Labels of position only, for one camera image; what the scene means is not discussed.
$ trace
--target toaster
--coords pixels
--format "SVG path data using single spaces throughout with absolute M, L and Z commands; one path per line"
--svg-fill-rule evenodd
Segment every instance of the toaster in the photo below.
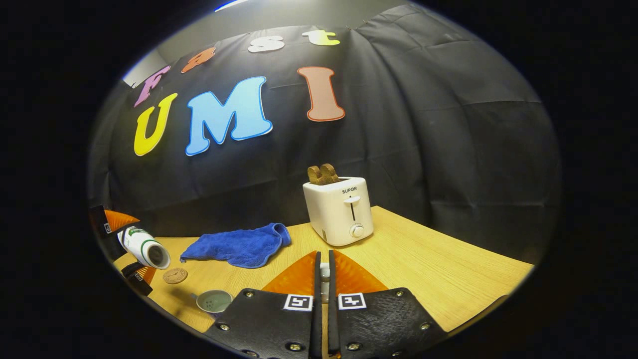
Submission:
M 324 241 L 335 247 L 362 240 L 374 231 L 366 180 L 339 179 L 328 185 L 303 184 L 310 224 Z

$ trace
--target toaster lever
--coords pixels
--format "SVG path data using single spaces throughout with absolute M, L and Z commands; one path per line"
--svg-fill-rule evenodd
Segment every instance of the toaster lever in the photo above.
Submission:
M 360 199 L 361 199 L 361 196 L 356 195 L 356 196 L 354 196 L 354 197 L 346 198 L 346 200 L 345 200 L 345 201 L 343 201 L 343 202 L 344 202 L 344 203 L 347 203 L 347 204 L 353 204 L 353 203 L 357 203 L 357 202 L 359 202 L 359 200 L 360 200 Z

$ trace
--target table surface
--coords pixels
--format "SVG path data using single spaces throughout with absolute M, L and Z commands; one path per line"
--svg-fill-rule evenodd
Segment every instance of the table surface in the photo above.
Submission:
M 261 289 L 306 254 L 320 251 L 322 262 L 327 262 L 328 251 L 336 249 L 389 289 L 408 288 L 449 332 L 497 298 L 512 292 L 533 269 L 531 264 L 470 245 L 378 206 L 372 207 L 372 217 L 375 232 L 344 247 L 328 245 L 310 223 L 287 227 L 292 244 L 280 248 L 265 266 L 255 269 L 215 260 L 180 263 L 179 256 L 198 237 L 157 237 L 170 253 L 168 269 L 184 268 L 188 276 L 179 284 L 167 284 L 162 279 L 164 271 L 158 270 L 151 282 L 153 291 L 149 298 L 177 319 L 205 332 L 213 319 L 197 307 L 191 293 L 222 289 L 234 297 L 247 287 Z M 126 253 L 114 266 L 121 270 L 135 261 Z

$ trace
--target blue letter m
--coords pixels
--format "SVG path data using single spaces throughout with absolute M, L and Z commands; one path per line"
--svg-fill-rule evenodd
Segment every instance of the blue letter m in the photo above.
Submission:
M 208 91 L 193 97 L 187 104 L 191 116 L 191 141 L 186 154 L 197 155 L 208 149 L 210 140 L 204 137 L 204 125 L 218 144 L 224 143 L 230 121 L 235 116 L 235 128 L 230 133 L 233 140 L 241 141 L 265 135 L 272 130 L 272 123 L 263 116 L 262 85 L 264 76 L 251 77 L 235 85 L 225 104 Z

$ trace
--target microfiber cloth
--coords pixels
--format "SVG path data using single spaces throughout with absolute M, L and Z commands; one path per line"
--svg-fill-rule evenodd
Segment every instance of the microfiber cloth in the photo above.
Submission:
M 290 244 L 288 229 L 281 223 L 271 223 L 258 229 L 204 234 L 191 244 L 179 258 L 217 259 L 236 267 L 259 268 L 279 248 Z

